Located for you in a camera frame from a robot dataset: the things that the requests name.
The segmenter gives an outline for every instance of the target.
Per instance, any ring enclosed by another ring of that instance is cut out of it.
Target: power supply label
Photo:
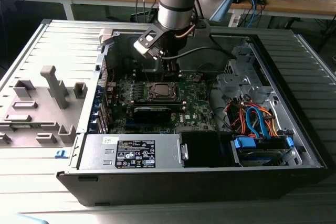
[[[118,141],[115,166],[155,168],[155,140]]]

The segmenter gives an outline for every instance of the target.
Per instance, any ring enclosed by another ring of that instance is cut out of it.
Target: floor
[[[66,19],[63,7],[56,3],[38,3],[38,2],[21,2],[1,0],[3,18],[5,21],[6,37],[4,37],[3,24],[0,27],[0,77],[6,72],[4,68],[8,68],[15,60],[25,43],[34,33],[40,22],[44,18]],[[93,20],[93,21],[117,21],[129,22],[130,15],[134,13],[132,7],[104,7],[75,5],[75,18],[77,20]],[[227,26],[230,15],[222,22]],[[282,29],[287,23],[288,18],[274,17],[270,23],[269,16],[261,16],[259,22],[253,22],[251,27]],[[294,22],[291,29],[298,34],[302,34],[307,42],[317,48],[322,38],[324,20],[318,23],[314,19],[301,19]],[[320,52],[320,56],[336,71],[336,65],[332,62],[332,57],[336,55],[334,43],[336,36],[332,37]]]

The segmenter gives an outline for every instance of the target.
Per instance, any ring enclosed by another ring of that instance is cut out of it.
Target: blue tab
[[[291,137],[288,137],[288,138],[286,138],[286,140],[287,140],[287,143],[288,143],[289,147],[292,148],[294,146],[293,139]]]
[[[234,140],[234,142],[235,142],[236,149],[238,149],[238,148],[241,147],[240,142],[239,142],[239,139],[236,138],[236,139]]]
[[[69,153],[65,150],[58,150],[55,155],[55,158],[68,158],[68,157]]]
[[[252,137],[238,137],[234,140],[236,148],[255,148],[256,142]]]

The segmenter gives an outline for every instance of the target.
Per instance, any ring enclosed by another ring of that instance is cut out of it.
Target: blue cable
[[[251,110],[255,110],[257,112],[257,115],[259,117],[260,128],[261,128],[262,134],[264,135],[264,137],[266,137],[266,139],[270,139],[271,136],[268,134],[268,131],[267,131],[265,125],[264,125],[264,119],[262,117],[262,112],[257,107],[249,107],[248,110],[246,111],[246,124],[247,124],[247,127],[249,127],[249,129],[254,134],[256,134],[257,138],[260,138],[259,133],[251,125],[250,116],[249,116]]]
[[[250,23],[248,23],[247,27],[250,27],[250,25],[252,24],[252,21],[254,19],[254,14],[256,13],[256,2],[254,0],[252,0],[253,3],[253,14],[252,14],[252,18],[250,20]]]

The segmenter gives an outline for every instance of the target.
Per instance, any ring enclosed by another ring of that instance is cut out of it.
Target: gray plastic bracket
[[[44,131],[58,131],[59,125],[57,122],[46,122],[41,124],[41,129]]]
[[[13,89],[20,100],[25,100],[31,98],[28,90],[33,90],[35,87],[30,80],[18,80]]]
[[[10,144],[11,138],[4,133],[0,133],[0,144]]]
[[[40,144],[57,143],[55,136],[52,133],[37,133],[35,138]]]
[[[62,87],[60,87],[59,82],[56,79],[55,72],[56,72],[55,66],[43,66],[40,74],[41,76],[46,78],[49,84],[50,90],[52,94],[54,95],[54,98],[59,108],[62,110],[62,109],[67,108],[68,102],[67,100],[65,100],[64,90],[62,89]]]
[[[85,82],[76,82],[73,87],[74,93],[77,99],[85,98],[88,88],[86,87]]]
[[[72,143],[74,143],[75,138],[76,138],[76,129],[72,125],[70,127],[69,132],[67,132],[67,130],[64,128],[64,126],[61,125],[61,127],[59,128],[59,131],[58,131],[58,136],[62,139],[63,143],[72,144]]]

